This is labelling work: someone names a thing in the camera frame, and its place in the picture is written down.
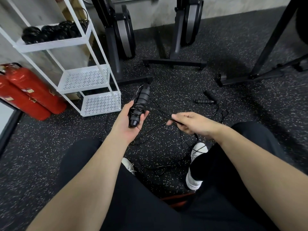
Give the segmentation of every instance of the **white shelf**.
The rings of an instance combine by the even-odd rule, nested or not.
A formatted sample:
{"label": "white shelf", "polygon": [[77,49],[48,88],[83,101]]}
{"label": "white shelf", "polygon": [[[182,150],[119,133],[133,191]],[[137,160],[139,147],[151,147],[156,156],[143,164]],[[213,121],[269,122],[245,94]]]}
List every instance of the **white shelf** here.
{"label": "white shelf", "polygon": [[114,91],[113,93],[117,102],[115,102],[110,92],[85,96],[83,98],[81,116],[87,117],[103,113],[121,111],[118,106],[120,105],[121,107],[121,92]]}
{"label": "white shelf", "polygon": [[84,37],[77,37],[65,40],[57,40],[57,41],[49,41],[49,42],[42,42],[37,44],[30,44],[26,45],[25,42],[19,38],[14,46],[19,52],[21,53],[29,53],[29,52],[36,52],[40,50],[48,50],[48,49],[55,49],[55,48],[62,48],[67,46],[74,46],[74,45],[83,45],[86,44],[90,38],[92,29],[92,21],[90,20],[86,34]]}
{"label": "white shelf", "polygon": [[57,92],[60,94],[66,94],[107,87],[110,78],[110,67],[107,64],[100,66],[103,72],[102,75],[98,66],[89,66],[64,71]]}

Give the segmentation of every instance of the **foot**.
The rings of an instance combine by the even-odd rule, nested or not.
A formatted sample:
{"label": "foot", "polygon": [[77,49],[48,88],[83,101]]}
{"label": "foot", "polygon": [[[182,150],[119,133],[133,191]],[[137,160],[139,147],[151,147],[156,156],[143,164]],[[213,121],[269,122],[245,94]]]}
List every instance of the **foot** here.
{"label": "foot", "polygon": [[135,175],[135,170],[134,170],[134,164],[132,164],[128,159],[124,158],[122,159],[122,164],[125,166],[125,168],[131,172],[133,175]]}
{"label": "foot", "polygon": [[[197,158],[197,156],[208,152],[208,148],[204,143],[197,143],[191,153],[192,162]],[[186,184],[191,190],[198,190],[202,184],[202,181],[197,181],[192,178],[190,173],[190,168],[188,169],[188,173],[186,175]]]}

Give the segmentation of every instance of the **fire extinguisher handle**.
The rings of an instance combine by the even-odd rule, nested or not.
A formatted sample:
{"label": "fire extinguisher handle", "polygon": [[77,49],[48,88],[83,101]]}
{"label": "fire extinguisher handle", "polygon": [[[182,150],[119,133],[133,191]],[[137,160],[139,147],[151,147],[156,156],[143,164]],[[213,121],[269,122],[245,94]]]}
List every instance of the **fire extinguisher handle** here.
{"label": "fire extinguisher handle", "polygon": [[17,66],[19,66],[19,67],[22,67],[19,63],[17,63],[17,62],[12,62],[11,63],[12,65],[17,65]]}

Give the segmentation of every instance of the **dark trousers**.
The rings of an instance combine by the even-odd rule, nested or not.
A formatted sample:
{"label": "dark trousers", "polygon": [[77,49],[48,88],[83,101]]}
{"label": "dark trousers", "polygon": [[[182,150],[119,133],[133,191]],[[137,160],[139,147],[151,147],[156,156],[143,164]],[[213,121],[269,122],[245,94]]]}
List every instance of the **dark trousers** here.
{"label": "dark trousers", "polygon": [[[283,159],[272,133],[254,122],[234,130]],[[60,165],[59,188],[65,186],[91,159],[100,140],[75,142]],[[190,165],[195,180],[203,180],[181,213],[145,188],[122,164],[110,207],[101,230],[277,230],[244,186],[235,167],[218,144]]]}

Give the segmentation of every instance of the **speckled floor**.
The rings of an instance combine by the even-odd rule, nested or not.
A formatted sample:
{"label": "speckled floor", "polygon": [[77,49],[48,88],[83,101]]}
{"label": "speckled floor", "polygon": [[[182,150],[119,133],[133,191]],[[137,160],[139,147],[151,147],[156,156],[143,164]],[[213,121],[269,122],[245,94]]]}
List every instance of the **speckled floor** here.
{"label": "speckled floor", "polygon": [[[282,12],[283,8],[278,8],[202,20],[196,42],[182,49],[180,57],[208,60],[209,65],[203,71],[180,66],[145,68],[143,57],[168,55],[172,26],[138,30],[135,32],[137,56],[125,62],[125,73],[134,76],[153,69],[152,99],[172,113],[214,113],[214,106],[192,103],[193,99],[203,97],[204,90],[211,91],[221,106],[229,110],[226,125],[248,120],[264,124],[285,148],[288,162],[308,173],[308,73],[287,69],[283,78],[222,88],[215,82],[218,73],[237,76],[252,69]],[[153,37],[156,30],[160,32],[165,52],[156,46]],[[307,49],[291,22],[263,70],[302,56]],[[137,87],[138,84],[133,84],[121,88],[122,104],[132,98]],[[55,180],[67,148],[82,138],[104,138],[116,116],[117,113],[111,113],[82,119],[72,108],[44,122],[24,115],[0,159],[0,229],[24,230],[57,192]],[[162,121],[150,114],[144,131]],[[195,141],[193,137],[185,138],[188,144]],[[137,177],[155,195],[166,197],[187,191],[184,178],[188,161],[181,161],[161,176],[157,175],[163,170],[145,167],[183,159],[187,146],[182,145],[178,130],[163,126],[152,139],[138,147],[138,155],[136,147],[129,147],[125,156],[135,164]]]}

